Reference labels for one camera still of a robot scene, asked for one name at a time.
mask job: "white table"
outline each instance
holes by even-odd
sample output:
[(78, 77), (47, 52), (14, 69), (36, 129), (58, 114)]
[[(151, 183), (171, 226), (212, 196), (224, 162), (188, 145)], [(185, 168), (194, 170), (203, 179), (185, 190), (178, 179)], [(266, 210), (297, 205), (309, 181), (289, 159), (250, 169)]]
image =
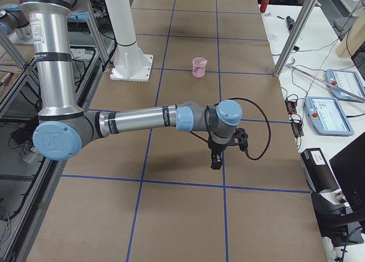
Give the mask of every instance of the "white table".
[[(297, 19), (301, 7), (299, 6), (272, 6), (269, 5), (266, 13), (262, 15), (262, 19), (265, 25), (268, 40), (270, 42), (271, 52), (275, 54), (280, 54), (285, 42), (289, 36), (289, 32), (286, 27), (286, 22), (283, 19), (277, 18), (277, 16), (286, 18), (288, 15)], [(311, 13), (305, 28), (303, 29), (298, 41), (297, 46), (299, 50), (312, 50), (319, 49), (325, 45), (331, 44), (337, 39), (330, 23), (321, 11), (319, 7), (315, 7)], [(297, 52), (291, 54), (288, 63), (291, 62), (291, 58), (295, 58), (294, 65), (303, 65), (312, 69), (342, 69), (353, 65), (351, 59), (338, 58), (335, 52), (339, 41), (334, 42), (331, 46), (325, 47), (319, 51), (308, 51), (308, 52)], [(279, 56), (273, 56), (276, 63)], [(298, 67), (305, 70), (311, 74), (317, 74), (318, 77), (324, 79), (325, 72), (323, 71), (310, 71), (304, 67)], [(348, 70), (357, 71), (356, 67), (351, 67)], [(300, 74), (299, 72), (294, 72), (294, 82), (308, 90), (311, 85), (311, 78)], [(297, 94), (299, 98), (305, 97), (305, 92), (300, 88), (292, 84), (291, 70), (285, 68), (283, 73), (279, 77), (281, 86), (287, 89), (288, 94)], [(332, 93), (328, 87), (324, 84), (315, 81), (308, 93), (308, 96), (326, 96), (332, 97)], [(303, 118), (304, 122), (304, 136), (301, 137), (302, 144), (299, 152), (307, 148), (321, 148), (325, 158), (329, 161), (335, 154), (342, 150), (346, 145), (358, 137), (361, 133), (365, 131), (365, 116), (359, 118), (349, 119), (352, 128), (354, 129), (353, 136), (320, 136), (313, 129), (311, 122), (307, 115), (303, 114), (303, 104), (304, 99), (298, 101), (297, 111)], [(354, 103), (354, 102), (344, 102), (340, 101), (340, 104), (346, 115), (357, 115), (365, 112), (365, 104)], [(333, 194), (326, 196), (328, 199), (333, 200)], [(365, 257), (365, 244), (349, 246), (347, 248), (348, 253), (345, 255), (346, 262), (363, 262)]]

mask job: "black box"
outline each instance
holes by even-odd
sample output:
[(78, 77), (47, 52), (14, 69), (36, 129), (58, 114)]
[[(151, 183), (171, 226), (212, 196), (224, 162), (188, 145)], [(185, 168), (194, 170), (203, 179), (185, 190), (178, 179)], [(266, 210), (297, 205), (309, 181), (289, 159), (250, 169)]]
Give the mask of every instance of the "black box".
[(325, 193), (339, 189), (320, 148), (305, 149), (301, 157), (307, 182), (313, 191)]

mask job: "light blue tablet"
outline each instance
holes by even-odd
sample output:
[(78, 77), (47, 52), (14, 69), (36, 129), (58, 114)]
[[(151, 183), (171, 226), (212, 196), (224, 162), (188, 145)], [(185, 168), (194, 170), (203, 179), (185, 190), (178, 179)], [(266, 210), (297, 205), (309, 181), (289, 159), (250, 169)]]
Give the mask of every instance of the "light blue tablet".
[[(326, 72), (326, 80), (331, 84), (336, 83), (337, 87), (349, 91), (361, 98), (365, 98), (365, 89), (357, 72), (329, 69)], [(359, 102), (353, 96), (336, 89), (331, 88), (331, 92), (340, 100)]]
[(320, 135), (349, 136), (354, 134), (337, 98), (307, 97), (305, 110)]

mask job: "cup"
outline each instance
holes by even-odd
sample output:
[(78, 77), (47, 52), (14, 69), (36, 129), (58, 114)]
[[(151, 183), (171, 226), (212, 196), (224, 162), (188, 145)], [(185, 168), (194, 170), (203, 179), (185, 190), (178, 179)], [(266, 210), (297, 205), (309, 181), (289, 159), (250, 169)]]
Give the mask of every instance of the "cup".
[(205, 74), (205, 66), (208, 61), (204, 58), (193, 59), (193, 76), (201, 78)]

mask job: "blue joint cap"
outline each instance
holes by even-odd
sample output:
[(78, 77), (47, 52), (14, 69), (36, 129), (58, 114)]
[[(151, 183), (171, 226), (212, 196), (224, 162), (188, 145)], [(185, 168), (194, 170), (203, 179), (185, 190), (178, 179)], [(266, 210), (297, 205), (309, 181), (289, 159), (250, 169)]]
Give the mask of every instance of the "blue joint cap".
[(80, 135), (69, 125), (48, 121), (40, 124), (33, 133), (37, 151), (52, 160), (66, 160), (82, 148)]
[(10, 35), (13, 32), (12, 28), (4, 23), (0, 23), (0, 31), (3, 32), (4, 35)]
[(4, 10), (6, 12), (21, 10), (21, 8), (18, 5), (16, 5), (15, 3), (5, 4), (5, 5), (1, 6), (0, 9)]
[(87, 22), (89, 18), (89, 12), (71, 14), (68, 18), (68, 22)]
[(193, 111), (188, 106), (176, 109), (176, 128), (178, 131), (191, 132), (194, 127)]
[(233, 100), (223, 100), (217, 106), (217, 115), (225, 124), (237, 126), (242, 118), (241, 105)]

